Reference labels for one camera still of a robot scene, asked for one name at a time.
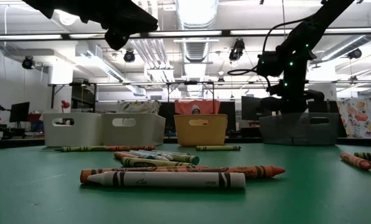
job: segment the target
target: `fabric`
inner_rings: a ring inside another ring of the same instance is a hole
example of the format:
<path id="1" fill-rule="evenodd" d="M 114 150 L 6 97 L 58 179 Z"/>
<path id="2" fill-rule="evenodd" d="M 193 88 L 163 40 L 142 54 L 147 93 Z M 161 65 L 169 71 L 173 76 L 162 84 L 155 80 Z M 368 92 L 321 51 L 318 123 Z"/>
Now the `fabric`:
<path id="1" fill-rule="evenodd" d="M 176 114 L 218 114 L 220 102 L 215 100 L 215 111 L 213 111 L 212 100 L 194 100 L 190 102 L 174 102 Z"/>
<path id="2" fill-rule="evenodd" d="M 116 110 L 116 112 L 158 114 L 160 106 L 161 104 L 158 101 L 118 102 L 118 109 Z"/>
<path id="3" fill-rule="evenodd" d="M 337 102 L 348 138 L 371 139 L 371 98 Z"/>

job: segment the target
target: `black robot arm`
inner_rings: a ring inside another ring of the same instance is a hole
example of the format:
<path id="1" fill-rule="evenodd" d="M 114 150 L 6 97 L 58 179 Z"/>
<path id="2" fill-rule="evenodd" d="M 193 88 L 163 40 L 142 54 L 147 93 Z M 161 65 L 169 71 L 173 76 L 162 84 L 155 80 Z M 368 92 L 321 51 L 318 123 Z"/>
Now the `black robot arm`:
<path id="1" fill-rule="evenodd" d="M 284 72 L 278 85 L 270 86 L 267 91 L 277 94 L 281 99 L 267 97 L 261 105 L 269 110 L 282 113 L 300 113 L 306 110 L 306 100 L 323 100 L 318 91 L 304 91 L 307 83 L 308 60 L 316 58 L 312 49 L 321 40 L 325 30 L 338 18 L 354 0 L 328 0 L 315 14 L 305 18 L 290 33 L 288 38 L 275 52 L 264 51 L 259 55 L 256 72 L 263 77 L 278 77 Z"/>

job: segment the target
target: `desk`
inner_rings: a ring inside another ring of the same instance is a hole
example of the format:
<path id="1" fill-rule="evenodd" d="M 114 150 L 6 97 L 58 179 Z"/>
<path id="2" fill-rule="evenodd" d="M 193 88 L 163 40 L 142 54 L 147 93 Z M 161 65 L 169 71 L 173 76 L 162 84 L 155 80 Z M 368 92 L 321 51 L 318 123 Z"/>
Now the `desk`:
<path id="1" fill-rule="evenodd" d="M 240 145 L 240 152 L 157 149 L 191 152 L 201 165 L 274 165 L 286 173 L 249 180 L 244 192 L 110 189 L 81 186 L 79 174 L 120 167 L 112 152 L 0 149 L 0 223 L 371 223 L 371 172 L 339 158 L 371 147 Z"/>

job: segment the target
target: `computer monitor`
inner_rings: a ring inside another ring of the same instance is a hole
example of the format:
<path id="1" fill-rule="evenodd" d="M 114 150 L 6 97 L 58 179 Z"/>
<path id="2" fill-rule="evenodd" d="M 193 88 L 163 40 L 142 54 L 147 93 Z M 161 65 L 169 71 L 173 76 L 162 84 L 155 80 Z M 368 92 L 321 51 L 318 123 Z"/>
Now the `computer monitor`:
<path id="1" fill-rule="evenodd" d="M 221 101 L 220 108 L 218 109 L 219 114 L 226 114 L 227 115 L 227 129 L 226 132 L 236 131 L 237 125 L 235 122 L 235 102 L 230 101 Z"/>
<path id="2" fill-rule="evenodd" d="M 165 133 L 167 134 L 168 131 L 174 133 L 176 131 L 176 124 L 174 122 L 174 115 L 176 115 L 174 103 L 162 102 L 161 106 L 159 107 L 158 115 L 166 118 Z"/>
<path id="3" fill-rule="evenodd" d="M 27 121 L 30 104 L 31 103 L 26 102 L 26 103 L 18 103 L 15 105 L 11 105 L 10 123 Z"/>
<path id="4" fill-rule="evenodd" d="M 243 96 L 241 97 L 242 104 L 242 120 L 258 121 L 259 118 L 271 116 L 270 110 L 263 109 L 260 106 L 260 98 Z"/>

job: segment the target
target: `bin handle hole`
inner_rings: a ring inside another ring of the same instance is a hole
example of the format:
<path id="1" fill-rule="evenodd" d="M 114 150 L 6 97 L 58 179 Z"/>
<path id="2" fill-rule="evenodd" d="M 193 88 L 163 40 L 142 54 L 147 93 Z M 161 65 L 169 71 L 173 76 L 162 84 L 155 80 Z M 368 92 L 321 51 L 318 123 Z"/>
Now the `bin handle hole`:
<path id="1" fill-rule="evenodd" d="M 205 126 L 209 124 L 206 119 L 192 119 L 188 122 L 191 126 Z"/>
<path id="2" fill-rule="evenodd" d="M 75 120 L 73 118 L 55 118 L 53 119 L 54 126 L 63 126 L 63 127 L 71 127 L 75 124 Z"/>
<path id="3" fill-rule="evenodd" d="M 310 119 L 310 124 L 328 124 L 329 119 L 328 118 L 311 118 Z"/>
<path id="4" fill-rule="evenodd" d="M 115 127 L 134 127 L 136 120 L 133 118 L 115 118 L 112 120 L 112 125 Z"/>

